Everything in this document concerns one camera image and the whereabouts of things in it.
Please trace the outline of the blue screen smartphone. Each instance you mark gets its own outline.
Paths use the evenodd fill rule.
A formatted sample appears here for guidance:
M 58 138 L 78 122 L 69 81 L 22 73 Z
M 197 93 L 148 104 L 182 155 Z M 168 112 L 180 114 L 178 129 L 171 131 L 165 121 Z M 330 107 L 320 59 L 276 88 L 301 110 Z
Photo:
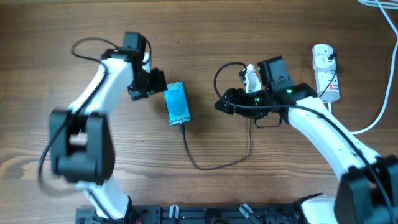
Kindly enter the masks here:
M 182 82 L 167 84 L 164 91 L 169 123 L 172 126 L 179 125 L 191 120 L 184 85 Z

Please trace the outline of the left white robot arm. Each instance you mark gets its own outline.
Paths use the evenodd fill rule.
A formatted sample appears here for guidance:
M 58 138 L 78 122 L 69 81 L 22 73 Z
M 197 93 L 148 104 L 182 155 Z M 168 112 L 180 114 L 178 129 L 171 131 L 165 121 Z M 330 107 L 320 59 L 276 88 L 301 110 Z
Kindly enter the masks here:
M 123 44 L 113 44 L 95 62 L 99 69 L 86 90 L 65 110 L 49 117 L 49 141 L 39 159 L 37 180 L 46 194 L 56 192 L 42 179 L 45 157 L 52 172 L 75 184 L 92 203 L 76 210 L 76 223 L 142 223 L 113 176 L 116 156 L 108 125 L 122 93 L 131 100 L 167 90 L 164 72 L 152 68 L 150 42 L 138 32 L 126 32 Z

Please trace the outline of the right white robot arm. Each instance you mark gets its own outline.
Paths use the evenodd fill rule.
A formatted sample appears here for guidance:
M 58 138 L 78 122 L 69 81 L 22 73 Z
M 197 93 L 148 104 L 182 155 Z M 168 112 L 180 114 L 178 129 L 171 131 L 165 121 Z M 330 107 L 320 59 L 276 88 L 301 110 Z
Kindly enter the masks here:
M 308 84 L 295 85 L 281 56 L 243 65 L 243 88 L 218 95 L 215 108 L 261 119 L 277 113 L 300 131 L 338 178 L 334 197 L 296 202 L 299 223 L 397 223 L 397 157 L 382 157 L 351 134 Z

